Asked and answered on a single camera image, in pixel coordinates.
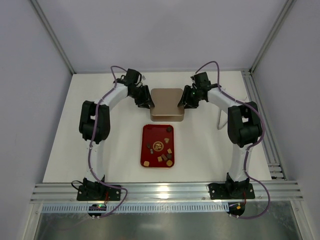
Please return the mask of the beige tin box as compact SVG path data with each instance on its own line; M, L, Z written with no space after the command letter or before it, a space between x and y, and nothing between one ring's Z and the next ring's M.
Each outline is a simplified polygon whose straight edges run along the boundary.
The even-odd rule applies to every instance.
M182 122L184 120L184 114L178 115L156 115L150 114L150 119L153 122Z

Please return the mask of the beige tin lid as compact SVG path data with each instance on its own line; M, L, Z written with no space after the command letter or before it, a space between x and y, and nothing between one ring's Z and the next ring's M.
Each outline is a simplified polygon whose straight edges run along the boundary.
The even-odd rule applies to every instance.
M154 107L150 108L152 115L185 115L183 106L178 107L182 97L181 88L154 88L151 90L151 98Z

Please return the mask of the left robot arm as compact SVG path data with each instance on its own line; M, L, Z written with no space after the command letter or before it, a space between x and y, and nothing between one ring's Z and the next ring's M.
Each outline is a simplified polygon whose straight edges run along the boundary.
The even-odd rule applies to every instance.
M100 99L86 100L81 107L79 132L87 143L87 173L78 187L78 201L120 201L125 190L121 185L105 182L103 171L104 143L111 132L111 111L127 97L139 108L154 106L150 90L143 84L143 75L128 68L121 77L114 78L113 86Z

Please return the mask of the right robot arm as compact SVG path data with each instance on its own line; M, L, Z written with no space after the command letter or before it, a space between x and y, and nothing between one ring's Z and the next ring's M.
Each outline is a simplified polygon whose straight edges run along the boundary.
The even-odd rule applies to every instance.
M242 102L225 92L219 83L212 84L206 72L191 77L178 106L196 109L200 101L219 107L227 114L227 135L233 144L231 166L224 183L208 185L211 200L254 199L255 194L248 174L252 149L263 136L258 106L254 101Z

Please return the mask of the metal serving tongs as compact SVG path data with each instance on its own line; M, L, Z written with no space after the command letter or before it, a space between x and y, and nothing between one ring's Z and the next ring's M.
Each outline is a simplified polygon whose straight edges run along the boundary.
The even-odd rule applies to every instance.
M227 126L228 123L228 115L222 110L218 110L217 121L216 121L216 128L218 131L222 130L224 127Z

